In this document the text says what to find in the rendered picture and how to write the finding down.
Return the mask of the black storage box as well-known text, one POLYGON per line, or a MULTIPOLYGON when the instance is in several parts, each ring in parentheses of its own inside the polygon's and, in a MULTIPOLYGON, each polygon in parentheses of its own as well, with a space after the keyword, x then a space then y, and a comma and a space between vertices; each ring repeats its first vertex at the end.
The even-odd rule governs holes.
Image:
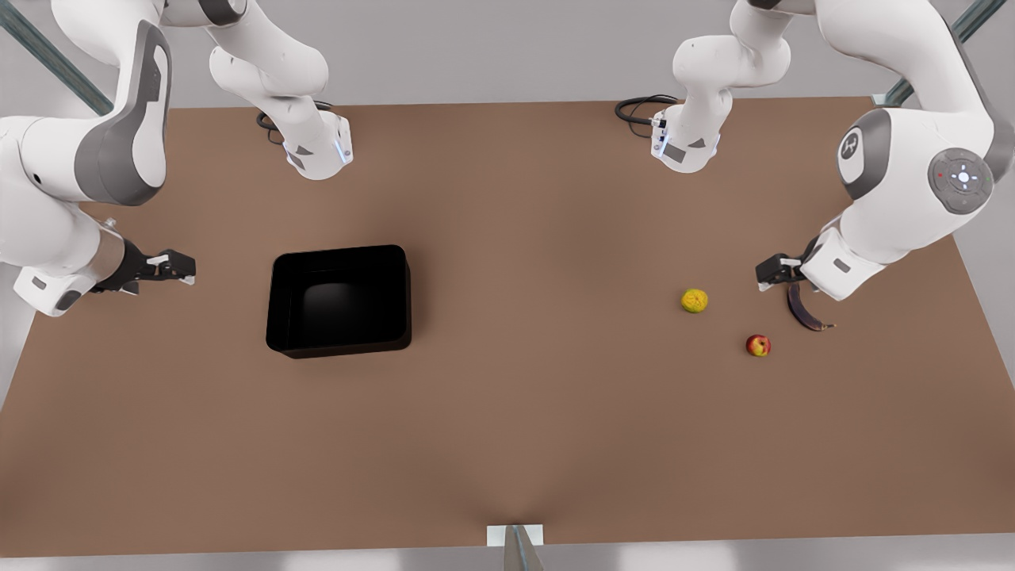
POLYGON ((293 358, 398 351, 412 339, 411 271, 394 243, 287 253, 272 267, 266 346, 293 358))

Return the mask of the dark purple banana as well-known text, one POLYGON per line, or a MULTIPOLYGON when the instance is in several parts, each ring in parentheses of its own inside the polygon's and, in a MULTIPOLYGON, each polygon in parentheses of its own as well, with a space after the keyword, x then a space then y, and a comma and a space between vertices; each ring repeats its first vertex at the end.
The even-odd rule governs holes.
POLYGON ((818 319, 802 303, 800 282, 791 282, 787 289, 787 307, 791 315, 805 329, 815 332, 822 332, 830 328, 835 328, 833 323, 826 323, 818 319))

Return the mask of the silver frame post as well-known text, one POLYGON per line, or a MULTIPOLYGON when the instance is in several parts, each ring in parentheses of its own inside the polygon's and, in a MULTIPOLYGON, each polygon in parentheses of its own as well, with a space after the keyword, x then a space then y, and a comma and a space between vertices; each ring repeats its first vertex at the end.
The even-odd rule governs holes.
POLYGON ((503 548, 503 571, 545 571, 537 553, 544 545, 543 524, 507 524, 486 527, 487 546, 503 548))
POLYGON ((112 111, 113 103, 10 0, 0 0, 0 28, 92 112, 101 116, 112 111))
POLYGON ((877 0, 883 11, 869 61, 896 73, 887 93, 872 95, 877 108, 959 112, 994 108, 978 72, 1015 81, 1015 0, 877 0))

